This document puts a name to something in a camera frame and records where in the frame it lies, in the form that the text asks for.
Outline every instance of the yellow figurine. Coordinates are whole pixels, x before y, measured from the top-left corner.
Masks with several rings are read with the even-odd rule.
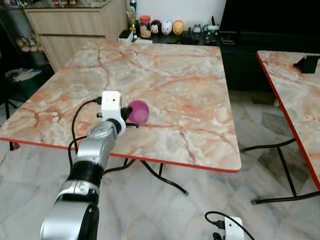
[[[177,20],[173,24],[172,31],[175,35],[179,36],[184,32],[184,27],[185,27],[184,22]]]

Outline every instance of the figurine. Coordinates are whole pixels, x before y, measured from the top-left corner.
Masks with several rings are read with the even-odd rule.
[[[175,35],[179,36],[184,32],[184,27],[185,27],[184,22],[177,20],[173,24],[172,31]]]
[[[25,45],[24,41],[22,41],[21,39],[17,39],[15,42],[19,46],[19,48],[23,48]]]
[[[151,22],[151,32],[153,34],[159,34],[161,29],[161,22],[159,20],[153,20]]]
[[[37,41],[32,35],[28,36],[28,41],[29,41],[30,47],[33,47],[33,46],[37,45]]]
[[[21,41],[23,42],[24,46],[30,46],[29,41],[24,36],[21,38]]]
[[[172,21],[170,20],[165,20],[162,23],[162,33],[164,35],[169,35],[172,31]]]
[[[193,27],[193,29],[192,29],[192,32],[194,33],[194,34],[199,34],[200,32],[201,32],[201,25],[200,24],[195,24],[194,25],[194,27]]]

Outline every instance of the marble tabletop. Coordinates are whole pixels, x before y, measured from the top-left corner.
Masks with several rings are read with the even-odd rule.
[[[314,74],[295,67],[300,52],[258,51],[257,56],[320,189],[320,62]]]
[[[211,46],[89,42],[0,128],[0,140],[66,149],[78,107],[104,90],[123,107],[143,100],[147,124],[127,128],[112,156],[235,173],[239,148],[220,49]],[[100,120],[86,105],[77,137]]]

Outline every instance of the silver robotic arm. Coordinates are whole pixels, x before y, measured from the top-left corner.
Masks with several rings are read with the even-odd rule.
[[[99,223],[99,187],[118,135],[126,130],[121,95],[102,94],[102,121],[81,143],[69,177],[42,222],[42,240],[96,240]]]

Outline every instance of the jar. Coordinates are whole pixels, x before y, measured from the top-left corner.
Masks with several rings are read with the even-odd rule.
[[[140,37],[143,39],[148,39],[151,37],[151,25],[150,25],[150,16],[141,16],[140,20]]]

